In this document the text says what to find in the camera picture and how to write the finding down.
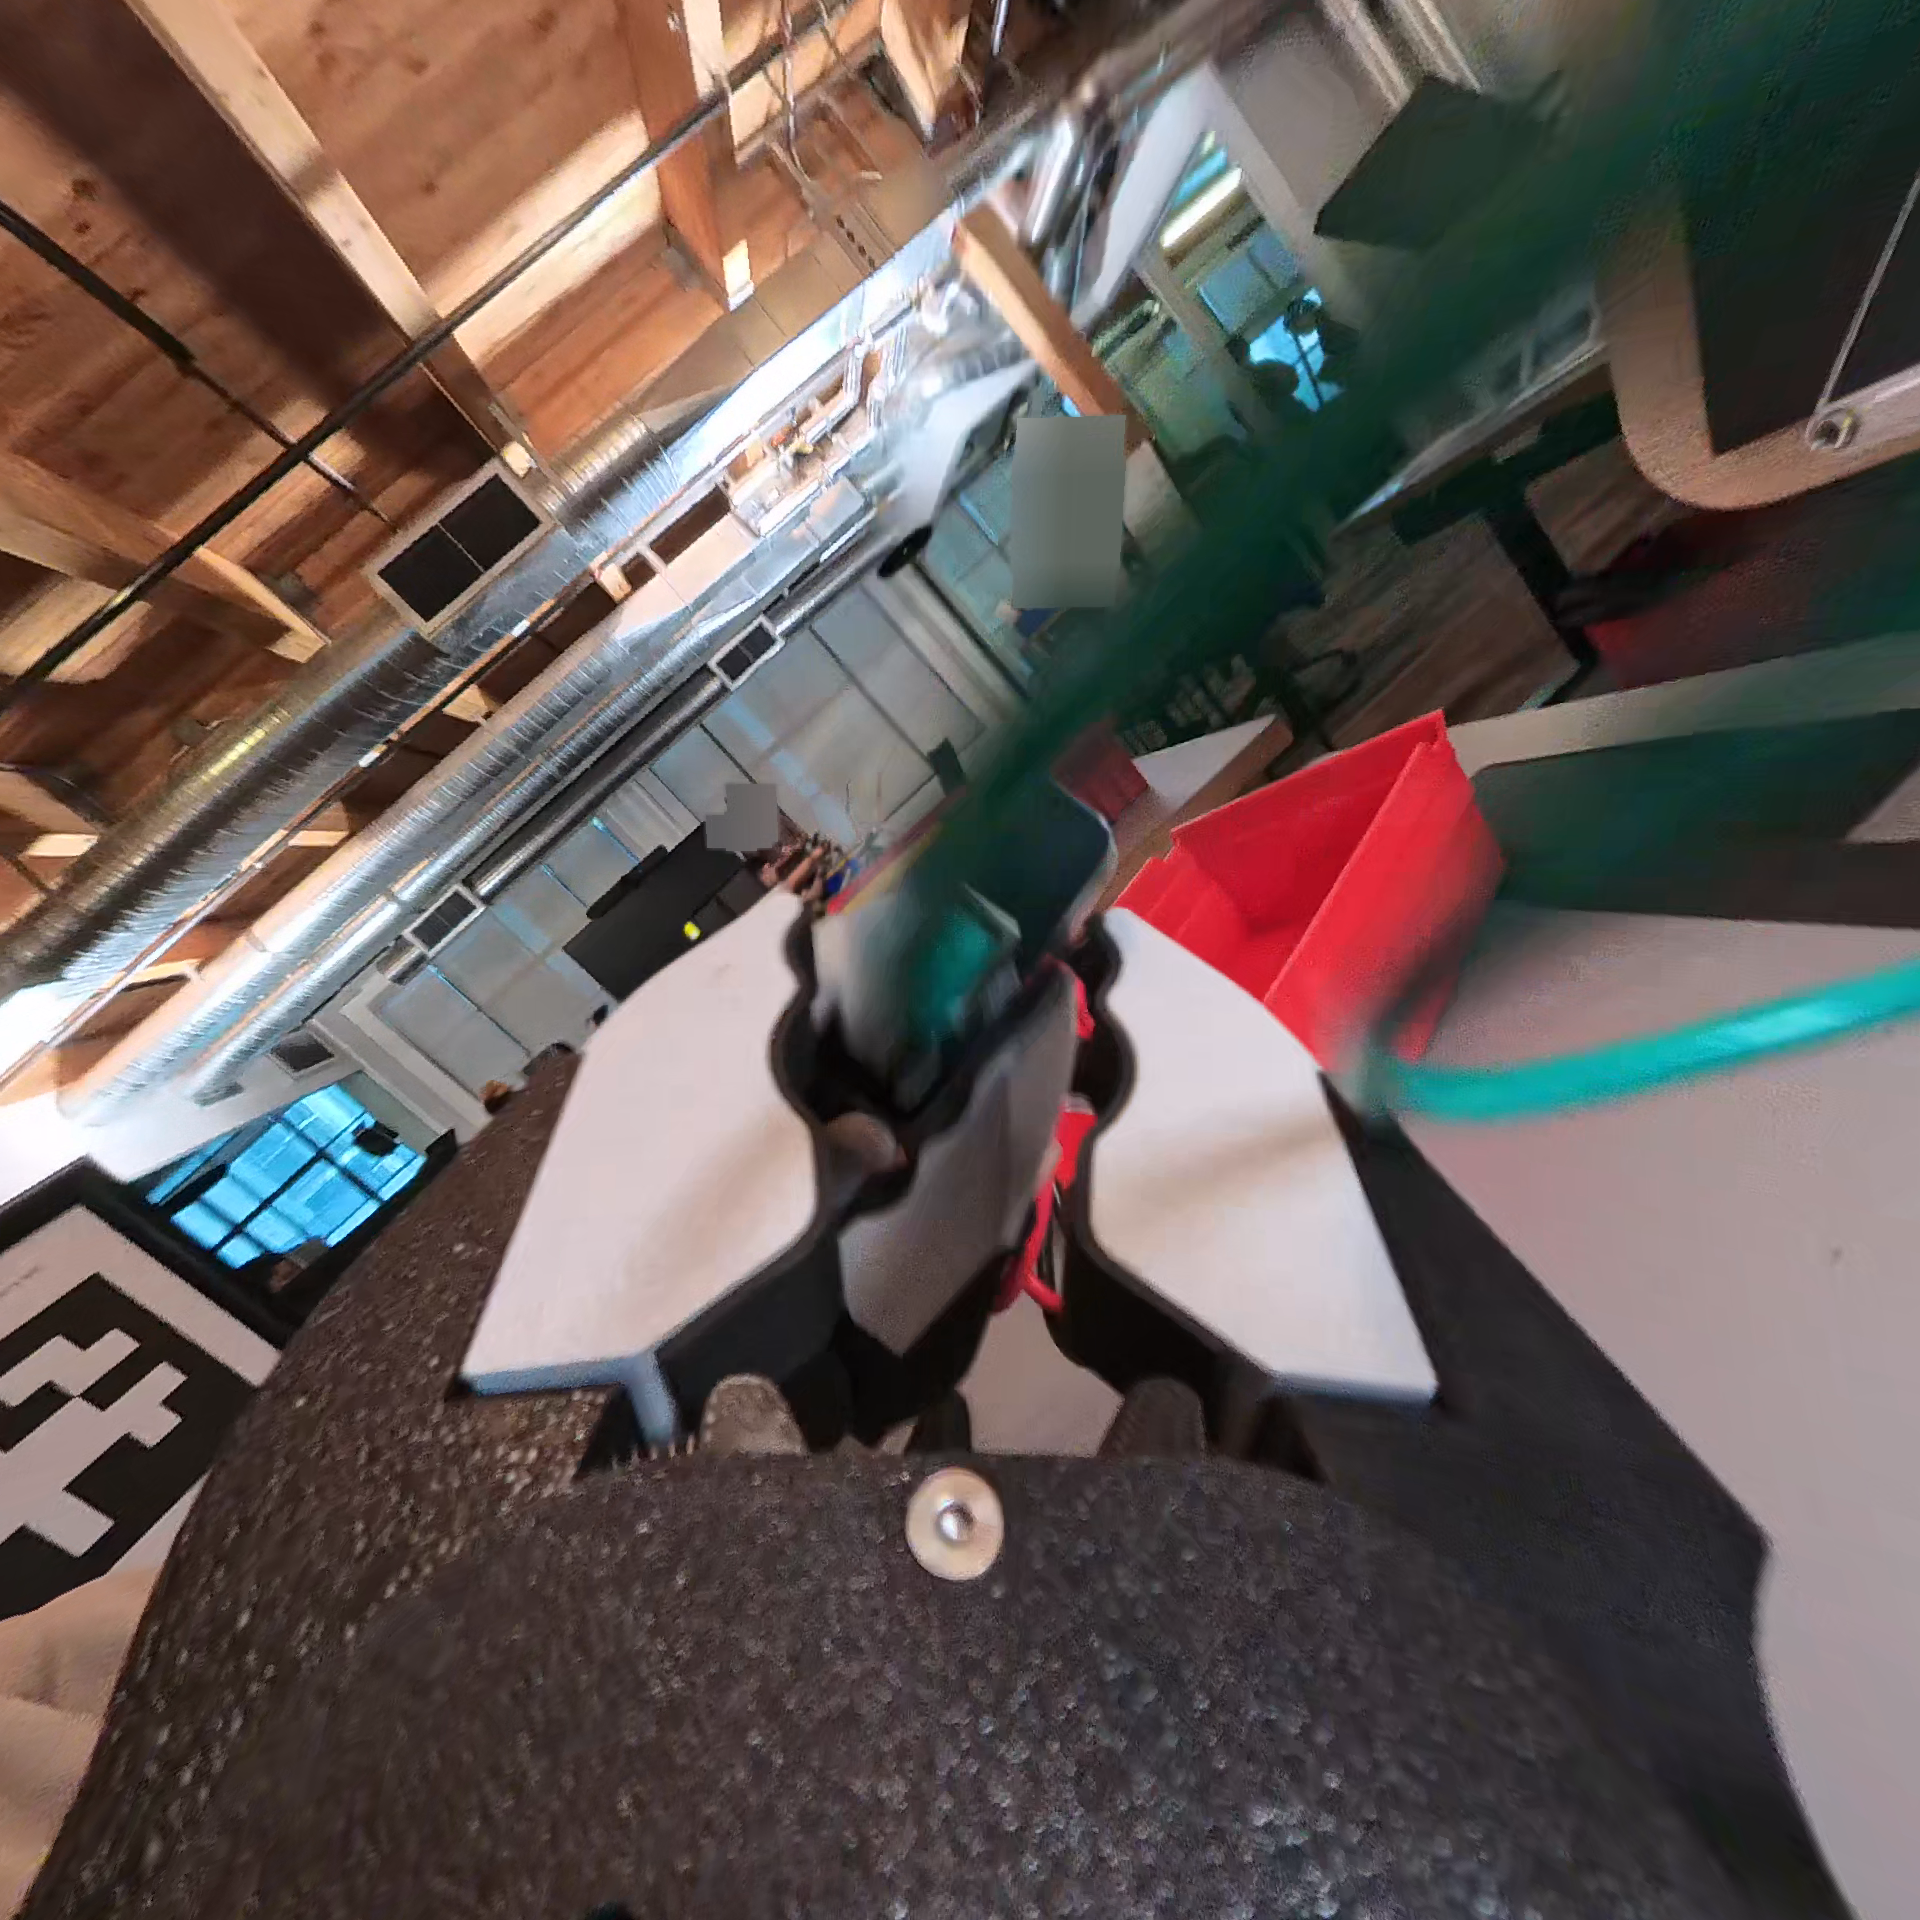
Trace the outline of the black ethernet splitter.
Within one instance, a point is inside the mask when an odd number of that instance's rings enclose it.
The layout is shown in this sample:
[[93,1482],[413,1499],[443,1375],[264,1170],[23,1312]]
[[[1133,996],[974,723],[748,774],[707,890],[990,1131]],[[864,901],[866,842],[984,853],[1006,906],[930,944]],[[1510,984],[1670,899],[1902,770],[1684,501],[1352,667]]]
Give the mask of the black ethernet splitter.
[[1110,824],[1051,778],[942,804],[808,932],[826,1086],[906,1118],[1007,1046],[1114,861]]

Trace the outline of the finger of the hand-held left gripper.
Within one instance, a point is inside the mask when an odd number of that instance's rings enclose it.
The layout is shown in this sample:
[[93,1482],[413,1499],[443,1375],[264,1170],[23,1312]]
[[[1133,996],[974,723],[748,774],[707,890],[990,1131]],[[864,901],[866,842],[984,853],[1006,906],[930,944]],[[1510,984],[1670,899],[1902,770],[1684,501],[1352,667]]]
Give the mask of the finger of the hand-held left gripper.
[[914,1119],[902,1192],[854,1215],[838,1259],[850,1323],[910,1356],[965,1287],[1023,1240],[1066,1109],[1079,992],[1042,980]]

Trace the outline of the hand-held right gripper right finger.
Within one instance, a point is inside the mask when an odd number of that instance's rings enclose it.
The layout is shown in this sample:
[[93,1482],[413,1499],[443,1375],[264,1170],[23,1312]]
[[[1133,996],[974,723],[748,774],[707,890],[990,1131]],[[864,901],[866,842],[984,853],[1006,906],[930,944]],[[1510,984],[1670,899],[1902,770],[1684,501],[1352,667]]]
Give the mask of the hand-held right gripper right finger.
[[1309,1050],[1127,907],[1091,928],[1088,1006],[1066,1356],[1118,1392],[1174,1379],[1214,1429],[1240,1387],[1429,1408],[1432,1359]]

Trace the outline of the wooden ceiling beam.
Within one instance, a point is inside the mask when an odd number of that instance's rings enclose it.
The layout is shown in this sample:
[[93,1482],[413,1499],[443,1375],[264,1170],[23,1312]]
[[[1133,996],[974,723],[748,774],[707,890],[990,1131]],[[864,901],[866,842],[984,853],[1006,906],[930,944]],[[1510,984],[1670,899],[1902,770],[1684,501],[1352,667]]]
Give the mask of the wooden ceiling beam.
[[1146,421],[1096,359],[1069,310],[1046,288],[1039,267],[1020,247],[994,205],[975,203],[957,222],[954,256],[963,274],[1079,415],[1123,421],[1127,450],[1149,444]]

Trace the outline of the round metal duct pipe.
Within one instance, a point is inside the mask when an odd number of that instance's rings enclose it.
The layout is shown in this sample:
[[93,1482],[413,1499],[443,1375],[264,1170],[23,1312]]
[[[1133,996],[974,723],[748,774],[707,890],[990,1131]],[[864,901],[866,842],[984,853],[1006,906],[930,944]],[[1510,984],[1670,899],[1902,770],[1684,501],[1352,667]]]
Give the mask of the round metal duct pipe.
[[3,995],[50,980],[92,992],[219,893],[255,848],[672,498],[676,436],[637,412],[616,415],[560,469],[557,522],[440,631],[338,639],[296,669],[275,701],[204,748],[154,804],[110,827],[5,931]]
[[451,754],[243,931],[199,980],[60,1095],[60,1112],[108,1124],[173,1090],[229,1098],[254,1061],[300,1029],[623,734],[714,671],[714,660],[805,584],[840,584],[872,559],[864,538],[827,559],[741,563],[696,608],[654,626],[606,622],[527,686],[491,732]]

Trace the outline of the red plastic bin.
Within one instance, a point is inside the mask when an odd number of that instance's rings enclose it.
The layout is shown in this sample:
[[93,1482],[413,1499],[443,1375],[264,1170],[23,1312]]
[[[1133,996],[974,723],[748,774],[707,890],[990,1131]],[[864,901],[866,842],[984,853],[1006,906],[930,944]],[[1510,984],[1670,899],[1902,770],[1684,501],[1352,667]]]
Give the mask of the red plastic bin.
[[1176,824],[1118,906],[1252,995],[1326,1070],[1418,990],[1423,1055],[1503,855],[1429,710]]

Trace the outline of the white ceiling vent frame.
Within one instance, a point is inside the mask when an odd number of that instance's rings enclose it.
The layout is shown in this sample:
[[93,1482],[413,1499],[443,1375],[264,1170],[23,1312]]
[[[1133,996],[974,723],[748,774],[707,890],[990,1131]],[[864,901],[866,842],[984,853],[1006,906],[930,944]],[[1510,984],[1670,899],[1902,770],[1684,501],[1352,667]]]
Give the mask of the white ceiling vent frame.
[[491,460],[383,541],[363,573],[391,613],[434,634],[554,528],[554,511]]

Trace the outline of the small black panel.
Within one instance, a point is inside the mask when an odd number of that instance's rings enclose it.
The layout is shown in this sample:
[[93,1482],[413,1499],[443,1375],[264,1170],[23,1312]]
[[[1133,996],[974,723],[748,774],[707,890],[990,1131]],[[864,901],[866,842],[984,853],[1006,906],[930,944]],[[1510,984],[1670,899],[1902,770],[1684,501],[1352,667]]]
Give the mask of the small black panel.
[[1423,76],[1327,200],[1311,232],[1333,244],[1418,256],[1550,154],[1567,115],[1557,83],[1518,101]]

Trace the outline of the window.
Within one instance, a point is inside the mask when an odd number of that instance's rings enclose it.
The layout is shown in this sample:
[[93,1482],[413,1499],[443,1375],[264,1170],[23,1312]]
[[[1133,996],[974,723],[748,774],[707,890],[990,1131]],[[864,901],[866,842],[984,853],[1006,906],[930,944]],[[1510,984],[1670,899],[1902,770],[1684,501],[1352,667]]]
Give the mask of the window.
[[1320,292],[1216,135],[1190,151],[1136,278],[1116,367],[1165,453],[1259,438],[1339,395]]
[[426,1151],[348,1079],[184,1151],[138,1190],[184,1240],[243,1272],[348,1240],[423,1175]]

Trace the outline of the black table mat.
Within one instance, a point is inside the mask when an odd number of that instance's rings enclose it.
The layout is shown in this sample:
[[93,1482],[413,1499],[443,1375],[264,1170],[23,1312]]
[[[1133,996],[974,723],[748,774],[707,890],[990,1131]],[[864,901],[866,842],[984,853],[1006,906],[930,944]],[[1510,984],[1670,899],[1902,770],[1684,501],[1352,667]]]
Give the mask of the black table mat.
[[1915,931],[1915,758],[1907,708],[1509,758],[1472,782],[1509,903]]

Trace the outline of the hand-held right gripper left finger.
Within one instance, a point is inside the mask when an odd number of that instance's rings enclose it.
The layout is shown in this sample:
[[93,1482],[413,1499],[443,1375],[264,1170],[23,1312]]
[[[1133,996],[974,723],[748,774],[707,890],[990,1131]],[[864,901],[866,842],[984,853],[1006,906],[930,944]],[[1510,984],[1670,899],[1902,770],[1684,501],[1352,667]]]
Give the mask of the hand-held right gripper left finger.
[[471,1333],[480,1396],[623,1392],[639,1440],[690,1436],[714,1392],[756,1375],[805,1438],[844,1427],[832,1338],[838,1236],[901,1180],[875,1118],[808,1118],[812,915],[741,918],[626,996],[587,1042]]

